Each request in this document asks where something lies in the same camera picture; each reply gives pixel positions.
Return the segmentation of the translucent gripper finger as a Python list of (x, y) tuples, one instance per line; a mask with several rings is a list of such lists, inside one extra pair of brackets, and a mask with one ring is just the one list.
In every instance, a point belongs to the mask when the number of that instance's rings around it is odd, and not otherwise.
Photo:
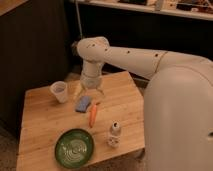
[(97, 88), (97, 91), (104, 97), (104, 91), (100, 87)]
[(80, 99), (80, 97), (84, 94), (85, 92), (85, 88), (84, 87), (80, 87), (76, 89), (76, 97), (75, 97), (75, 101), (78, 101)]

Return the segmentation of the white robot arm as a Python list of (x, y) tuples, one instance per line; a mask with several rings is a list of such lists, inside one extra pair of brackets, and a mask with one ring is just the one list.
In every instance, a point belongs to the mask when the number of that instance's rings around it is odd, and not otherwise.
[(144, 93), (147, 171), (213, 171), (213, 61), (164, 50), (111, 46), (104, 37), (77, 43), (81, 84), (101, 84), (105, 63), (149, 80)]

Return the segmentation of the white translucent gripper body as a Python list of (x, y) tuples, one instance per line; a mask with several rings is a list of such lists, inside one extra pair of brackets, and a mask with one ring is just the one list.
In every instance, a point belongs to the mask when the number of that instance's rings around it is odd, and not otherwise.
[(101, 85), (101, 75), (89, 76), (85, 73), (81, 74), (80, 82), (87, 89), (96, 89)]

